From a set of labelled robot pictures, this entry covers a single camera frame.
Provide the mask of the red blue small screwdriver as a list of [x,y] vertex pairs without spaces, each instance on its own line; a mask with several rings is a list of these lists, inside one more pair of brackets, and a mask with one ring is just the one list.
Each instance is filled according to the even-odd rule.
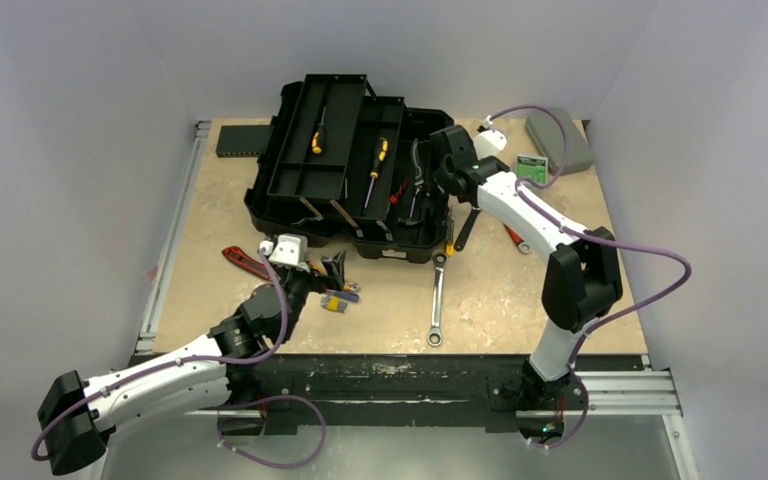
[[358,303],[360,301],[359,294],[351,291],[328,290],[327,294],[347,302]]

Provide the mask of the black multi pliers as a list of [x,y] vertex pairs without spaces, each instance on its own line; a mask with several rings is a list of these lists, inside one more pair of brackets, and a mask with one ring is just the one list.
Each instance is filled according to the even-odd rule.
[[433,193],[429,189],[428,184],[425,180],[425,167],[424,167],[424,164],[420,161],[419,144],[420,144],[419,139],[414,138],[410,147],[410,159],[411,159],[413,170],[414,170],[414,176],[413,176],[414,194],[417,197],[432,198]]

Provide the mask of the black yellow phillips screwdriver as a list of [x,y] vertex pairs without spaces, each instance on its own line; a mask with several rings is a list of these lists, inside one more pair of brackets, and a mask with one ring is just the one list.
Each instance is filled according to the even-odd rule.
[[367,194],[363,203],[363,212],[366,211],[368,208],[372,192],[374,190],[374,185],[376,183],[376,180],[378,179],[380,175],[380,170],[383,162],[385,161],[389,149],[389,141],[385,137],[380,137],[376,142],[376,147],[374,149],[374,155],[373,155],[373,163],[371,170],[369,172],[369,185],[367,189]]

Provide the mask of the steel claw hammer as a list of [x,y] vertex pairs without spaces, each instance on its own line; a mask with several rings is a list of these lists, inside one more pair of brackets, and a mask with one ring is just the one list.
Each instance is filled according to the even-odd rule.
[[402,228],[415,227],[426,220],[432,207],[432,196],[428,192],[412,195],[407,211],[397,218],[396,225]]

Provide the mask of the black plastic toolbox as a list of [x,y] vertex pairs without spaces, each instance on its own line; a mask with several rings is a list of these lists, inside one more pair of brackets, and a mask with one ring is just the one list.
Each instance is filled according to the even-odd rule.
[[[363,74],[308,74],[284,85],[280,96],[268,149],[243,198],[254,228],[267,235],[303,235],[314,247],[345,238],[366,259],[430,261],[446,242],[450,217],[447,198],[430,185],[430,136],[453,126],[453,118],[442,110],[408,107],[400,96],[378,95]],[[323,106],[326,148],[314,155],[311,139]],[[389,141],[388,154],[363,212],[380,137]],[[433,200],[424,222],[402,228],[397,218],[414,194],[414,138]],[[407,190],[390,205],[389,196],[405,178]]]

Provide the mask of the short black yellow screwdriver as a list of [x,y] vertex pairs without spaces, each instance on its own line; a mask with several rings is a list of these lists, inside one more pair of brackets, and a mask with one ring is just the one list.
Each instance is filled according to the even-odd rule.
[[314,155],[322,154],[326,148],[326,125],[325,125],[326,111],[327,111],[327,108],[323,106],[320,112],[319,120],[316,124],[316,128],[314,130],[314,133],[311,139],[310,149],[311,149],[311,153]]

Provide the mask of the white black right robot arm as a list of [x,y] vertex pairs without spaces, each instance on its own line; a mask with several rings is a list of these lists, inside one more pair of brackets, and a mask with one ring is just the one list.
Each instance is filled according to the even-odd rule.
[[523,365],[520,393],[544,407],[571,380],[587,329],[622,298],[623,286],[613,234],[588,230],[540,199],[498,158],[506,142],[498,131],[471,136],[460,125],[432,133],[431,155],[439,164],[432,183],[511,228],[544,261],[541,302],[548,322]]

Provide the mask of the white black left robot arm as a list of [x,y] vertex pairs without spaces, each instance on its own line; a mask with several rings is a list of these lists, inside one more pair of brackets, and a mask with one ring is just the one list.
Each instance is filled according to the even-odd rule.
[[311,294],[346,283],[344,251],[314,267],[300,242],[292,235],[262,242],[266,282],[184,346],[102,375],[84,378],[71,370],[57,376],[36,413],[40,432],[31,458],[47,463],[55,476],[68,475],[101,459],[109,441],[129,427],[226,403],[235,409],[252,405],[258,382],[246,372],[290,340]]

